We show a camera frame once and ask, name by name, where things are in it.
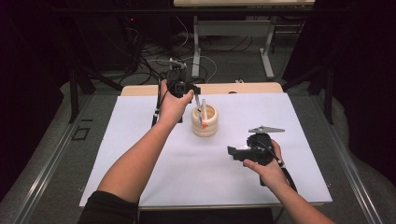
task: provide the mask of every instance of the gray carpet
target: gray carpet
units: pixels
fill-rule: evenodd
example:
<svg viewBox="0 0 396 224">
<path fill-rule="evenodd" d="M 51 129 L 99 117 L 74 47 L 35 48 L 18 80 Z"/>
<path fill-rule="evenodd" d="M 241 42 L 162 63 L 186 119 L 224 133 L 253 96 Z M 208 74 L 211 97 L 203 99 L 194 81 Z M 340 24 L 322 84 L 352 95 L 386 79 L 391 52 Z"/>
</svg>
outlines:
<svg viewBox="0 0 396 224">
<path fill-rule="evenodd" d="M 230 49 L 239 43 L 243 38 L 217 38 L 210 41 L 211 49 Z M 276 74 L 275 81 L 284 83 L 281 79 L 284 65 L 287 64 L 295 38 L 292 36 L 279 37 L 276 41 L 275 54 L 270 54 L 270 61 Z M 209 76 L 215 69 L 216 74 L 210 82 L 234 82 L 242 78 L 246 82 L 267 81 L 262 68 L 261 59 L 257 46 L 260 41 L 254 40 L 248 50 L 233 52 L 203 51 L 202 55 L 209 57 L 216 62 L 203 58 L 202 66 L 205 67 Z M 167 66 L 152 63 L 153 67 L 161 72 L 166 71 Z M 106 74 L 109 77 L 116 77 L 117 73 Z M 136 75 L 125 78 L 121 84 L 136 84 L 145 80 L 145 75 Z M 40 175 L 41 168 L 50 159 L 53 150 L 58 147 L 61 139 L 64 138 L 64 130 L 67 128 L 67 121 L 70 116 L 70 103 L 68 101 L 67 85 L 63 91 L 65 100 L 58 111 L 57 116 L 51 123 L 42 143 L 37 148 L 35 155 L 21 174 L 13 189 L 0 203 L 1 223 L 14 223 L 14 220 L 23 220 L 26 223 L 76 223 L 80 214 L 78 207 L 79 199 L 82 195 L 83 187 L 86 184 L 93 166 L 96 152 L 100 146 L 105 133 L 108 120 L 116 100 L 115 92 L 105 84 L 94 81 L 98 91 L 94 96 L 80 97 L 81 103 L 88 102 L 73 124 L 72 134 L 64 144 L 64 151 L 59 156 L 59 163 L 54 173 L 50 176 L 50 182 L 45 184 L 45 190 L 38 195 L 37 203 L 31 204 L 31 213 L 24 214 L 20 210 L 25 204 L 25 199 L 29 195 L 29 190 L 34 185 L 36 178 Z M 308 143 L 318 161 L 320 171 L 329 184 L 329 191 L 333 198 L 333 203 L 324 204 L 318 209 L 332 218 L 337 223 L 367 223 L 360 202 L 358 201 L 354 189 L 351 187 L 345 170 L 340 164 L 336 146 L 323 121 L 321 111 L 314 103 L 316 96 L 308 96 L 306 93 L 306 83 L 301 84 L 289 91 L 290 99 L 296 110 L 297 116 L 303 126 Z M 347 143 L 347 125 L 343 114 L 342 106 L 337 102 L 333 104 L 334 128 L 344 143 Z M 85 140 L 72 140 L 73 138 L 83 138 Z M 371 167 L 354 158 L 361 179 L 368 189 L 368 194 L 373 200 L 373 204 L 380 214 L 383 223 L 396 223 L 396 217 L 392 211 L 396 211 L 396 190 L 386 178 L 377 173 Z M 274 217 L 279 208 L 273 209 Z M 287 213 L 284 213 L 279 223 L 291 223 Z"/>
</svg>

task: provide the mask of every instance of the metal frame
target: metal frame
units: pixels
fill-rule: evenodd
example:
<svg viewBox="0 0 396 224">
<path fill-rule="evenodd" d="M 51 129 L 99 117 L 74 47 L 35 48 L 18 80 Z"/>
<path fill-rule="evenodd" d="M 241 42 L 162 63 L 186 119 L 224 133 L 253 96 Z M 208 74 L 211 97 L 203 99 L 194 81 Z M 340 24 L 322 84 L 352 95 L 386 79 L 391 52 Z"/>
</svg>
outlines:
<svg viewBox="0 0 396 224">
<path fill-rule="evenodd" d="M 364 184 L 361 181 L 359 171 L 356 168 L 355 163 L 351 159 L 347 147 L 338 136 L 334 126 L 330 125 L 329 122 L 327 122 L 326 116 L 322 113 L 321 108 L 323 103 L 321 102 L 320 97 L 311 96 L 311 98 L 315 105 L 316 110 L 318 111 L 318 114 L 321 115 L 320 117 L 323 120 L 323 124 L 329 131 L 330 136 L 332 137 L 332 140 L 335 143 L 335 153 L 337 154 L 341 166 L 343 167 L 344 172 L 346 173 L 346 177 L 349 181 L 350 186 L 352 187 L 353 192 L 355 193 L 356 199 L 358 200 L 361 206 L 361 211 L 366 216 L 368 223 L 370 224 L 383 223 L 381 216 L 376 211 L 375 206 L 370 196 L 368 195 L 368 191 L 366 187 L 364 187 Z"/>
<path fill-rule="evenodd" d="M 48 13 L 58 16 L 307 16 L 334 17 L 349 13 L 349 8 L 247 8 L 247 7 L 174 7 L 134 9 L 83 9 L 48 7 Z"/>
<path fill-rule="evenodd" d="M 92 100 L 91 95 L 86 95 L 81 100 L 81 111 L 85 111 Z M 13 220 L 14 224 L 29 223 L 30 216 L 35 211 L 35 207 L 41 199 L 44 190 L 47 188 L 50 179 L 56 171 L 61 159 L 66 151 L 68 143 L 73 135 L 73 133 L 78 128 L 78 122 L 69 123 L 64 131 L 58 146 L 53 150 L 52 155 L 46 161 L 45 165 L 41 169 L 35 183 L 30 188 L 28 194 L 26 195 L 23 203 Z"/>
<path fill-rule="evenodd" d="M 270 21 L 198 21 L 194 16 L 194 57 L 192 65 L 192 77 L 199 76 L 201 49 L 199 48 L 200 35 L 252 35 L 264 36 L 264 48 L 260 49 L 262 65 L 267 78 L 274 78 L 268 51 L 271 47 L 272 37 L 276 26 L 276 17 Z"/>
</svg>

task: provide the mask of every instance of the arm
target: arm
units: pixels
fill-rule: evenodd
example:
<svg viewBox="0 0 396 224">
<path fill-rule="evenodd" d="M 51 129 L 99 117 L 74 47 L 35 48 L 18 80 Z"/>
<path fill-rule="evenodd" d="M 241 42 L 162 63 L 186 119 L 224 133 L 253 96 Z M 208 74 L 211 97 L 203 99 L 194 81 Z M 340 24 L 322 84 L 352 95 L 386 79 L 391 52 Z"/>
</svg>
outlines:
<svg viewBox="0 0 396 224">
<path fill-rule="evenodd" d="M 273 140 L 273 145 L 276 155 L 282 160 L 279 144 Z M 275 194 L 295 223 L 333 223 L 290 187 L 275 160 L 266 166 L 244 160 L 244 165 L 260 175 L 262 182 Z"/>
<path fill-rule="evenodd" d="M 112 193 L 127 202 L 139 200 L 169 133 L 193 97 L 193 91 L 180 99 L 166 92 L 166 81 L 162 81 L 163 103 L 159 121 L 110 167 L 98 190 Z"/>
</svg>

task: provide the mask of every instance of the cable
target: cable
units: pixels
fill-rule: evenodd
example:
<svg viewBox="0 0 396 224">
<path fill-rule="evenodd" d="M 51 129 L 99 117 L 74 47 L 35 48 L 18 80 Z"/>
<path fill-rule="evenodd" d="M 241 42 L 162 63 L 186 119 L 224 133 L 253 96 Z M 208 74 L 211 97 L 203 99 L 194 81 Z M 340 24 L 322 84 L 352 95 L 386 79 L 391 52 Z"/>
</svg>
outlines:
<svg viewBox="0 0 396 224">
<path fill-rule="evenodd" d="M 119 85 L 121 85 L 121 82 L 122 82 L 125 78 L 131 77 L 131 76 L 136 76 L 136 75 L 149 75 L 149 78 L 152 78 L 151 73 L 146 73 L 146 72 L 134 73 L 134 74 L 130 74 L 129 76 L 125 76 L 125 77 L 123 77 L 122 79 L 120 79 L 120 80 L 119 80 Z M 146 83 L 146 82 L 147 82 L 147 80 L 145 80 L 144 82 L 139 83 L 139 84 L 137 84 L 137 85 L 143 85 L 143 84 Z"/>
<path fill-rule="evenodd" d="M 283 161 L 282 161 L 272 150 L 270 150 L 263 142 L 258 141 L 258 143 L 260 143 L 261 146 L 262 146 L 264 149 L 266 149 L 267 151 L 269 151 L 269 152 L 271 153 L 271 155 L 274 157 L 274 159 L 276 160 L 277 164 L 279 165 L 280 169 L 282 170 L 283 174 L 285 175 L 286 179 L 288 180 L 290 187 L 291 187 L 294 191 L 298 192 L 298 191 L 297 191 L 297 188 L 296 188 L 296 185 L 294 184 L 294 181 L 293 181 L 293 179 L 291 178 L 291 175 L 290 175 L 288 169 L 286 169 L 285 163 L 283 163 Z M 277 222 L 279 221 L 279 219 L 280 219 L 280 217 L 282 216 L 284 210 L 285 210 L 284 207 L 282 207 L 282 208 L 280 209 L 279 214 L 277 214 L 276 218 L 274 219 L 274 223 L 277 223 Z"/>
<path fill-rule="evenodd" d="M 147 53 L 147 55 L 145 55 L 145 56 L 154 56 L 154 55 L 158 55 L 158 54 L 167 53 L 167 51 L 164 47 L 162 47 L 161 45 L 155 44 L 154 41 L 151 41 L 149 44 L 153 44 L 154 46 L 148 47 L 147 49 L 143 50 L 143 52 Z M 154 52 L 151 52 L 151 51 L 149 51 L 150 48 L 156 48 L 156 49 L 154 50 Z"/>
<path fill-rule="evenodd" d="M 200 66 L 201 68 L 203 68 L 203 69 L 205 70 L 205 77 L 192 78 L 192 79 L 191 79 L 191 83 L 192 83 L 193 81 L 198 81 L 198 80 L 201 80 L 201 81 L 203 81 L 203 82 L 205 83 L 205 79 L 206 79 L 206 77 L 207 77 L 207 70 L 206 70 L 206 68 L 203 67 L 202 65 L 198 64 L 198 63 L 186 63 L 186 64 L 198 65 L 198 66 Z"/>
<path fill-rule="evenodd" d="M 152 46 L 144 47 L 142 49 L 142 52 L 149 52 L 150 49 L 153 49 L 153 48 L 156 48 L 156 49 L 154 49 L 154 51 L 156 51 L 157 49 L 161 49 L 162 47 L 159 45 L 152 45 Z"/>
<path fill-rule="evenodd" d="M 157 56 L 157 60 L 158 60 L 160 57 L 162 57 L 162 56 L 167 56 L 167 57 L 169 57 L 169 58 L 177 58 L 178 60 L 182 60 L 180 54 L 179 54 L 178 52 L 175 52 L 175 51 L 172 51 L 172 52 L 161 51 L 161 52 L 155 52 L 155 53 L 152 53 L 152 52 L 149 52 L 149 51 L 148 51 L 148 50 L 150 50 L 149 48 L 155 48 L 155 47 L 156 47 L 156 46 L 151 46 L 151 47 L 145 48 L 145 49 L 143 50 L 143 51 L 146 53 L 145 56 L 154 56 L 154 55 L 158 55 L 158 56 Z M 183 53 L 183 56 L 189 54 L 189 53 L 192 51 L 191 48 L 188 48 L 188 50 L 189 50 L 189 51 Z"/>
<path fill-rule="evenodd" d="M 184 25 L 184 23 L 178 18 L 176 17 L 176 19 L 180 22 L 180 24 L 184 27 L 184 29 L 186 30 L 186 40 L 176 48 L 176 50 L 180 49 L 181 47 L 183 47 L 187 41 L 189 41 L 189 30 L 187 30 L 187 27 Z"/>
<path fill-rule="evenodd" d="M 189 58 L 185 58 L 184 60 L 188 60 L 188 59 L 193 59 L 194 57 L 189 57 Z M 218 71 L 218 66 L 216 65 L 216 63 L 213 61 L 213 60 L 211 60 L 210 58 L 208 58 L 208 57 L 206 57 L 206 56 L 200 56 L 200 58 L 206 58 L 206 59 L 208 59 L 210 62 L 212 62 L 214 65 L 215 65 L 215 71 L 213 72 L 213 74 L 207 79 L 207 81 L 206 81 L 206 83 L 209 83 L 209 80 L 216 74 L 216 72 Z"/>
<path fill-rule="evenodd" d="M 244 49 L 236 49 L 236 48 L 238 48 L 247 38 L 248 38 L 248 35 L 245 36 L 245 38 L 241 42 L 239 42 L 239 44 L 237 44 L 235 47 L 233 47 L 231 49 L 207 49 L 206 48 L 206 49 L 203 49 L 203 51 L 214 51 L 214 52 L 244 51 L 251 46 L 251 43 L 253 42 L 253 36 L 250 37 L 250 42 Z"/>
<path fill-rule="evenodd" d="M 157 71 L 155 71 L 155 70 L 149 65 L 149 62 L 148 62 L 144 57 L 140 57 L 140 58 L 143 60 L 143 62 L 141 61 L 141 63 L 142 63 L 143 65 L 145 65 L 145 66 L 148 68 L 149 72 L 150 72 L 152 75 L 154 75 L 155 77 L 160 77 L 160 76 L 161 76 Z"/>
<path fill-rule="evenodd" d="M 155 106 L 154 114 L 152 115 L 151 128 L 157 123 L 158 115 L 160 114 L 160 101 L 161 101 L 161 79 L 158 78 L 158 93 L 157 93 L 157 105 Z"/>
<path fill-rule="evenodd" d="M 158 59 L 158 58 L 161 57 L 161 56 L 162 56 L 162 55 L 159 55 L 156 59 L 148 60 L 148 63 L 155 62 L 155 63 L 158 64 L 159 66 L 163 66 L 163 67 L 169 66 L 169 63 L 170 63 L 169 59 L 168 59 L 168 60 L 165 60 L 165 59 Z"/>
<path fill-rule="evenodd" d="M 212 47 L 212 41 L 210 41 L 209 38 L 206 39 L 206 41 L 209 42 L 209 46 L 208 46 L 208 47 L 203 47 L 203 46 L 202 46 L 202 40 L 203 40 L 203 39 L 201 38 L 201 40 L 199 41 L 199 47 L 200 47 L 200 49 L 208 49 L 208 48 Z"/>
</svg>

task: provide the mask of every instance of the forearm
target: forearm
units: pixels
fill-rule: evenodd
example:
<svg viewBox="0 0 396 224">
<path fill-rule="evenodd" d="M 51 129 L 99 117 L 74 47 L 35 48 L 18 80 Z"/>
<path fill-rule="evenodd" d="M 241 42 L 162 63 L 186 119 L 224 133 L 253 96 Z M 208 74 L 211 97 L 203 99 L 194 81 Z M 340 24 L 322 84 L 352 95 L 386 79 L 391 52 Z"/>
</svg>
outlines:
<svg viewBox="0 0 396 224">
<path fill-rule="evenodd" d="M 288 211 L 294 223 L 333 223 L 290 186 L 282 186 L 273 190 L 273 193 Z"/>
<path fill-rule="evenodd" d="M 137 202 L 175 124 L 158 122 L 107 171 L 98 190 Z"/>
</svg>

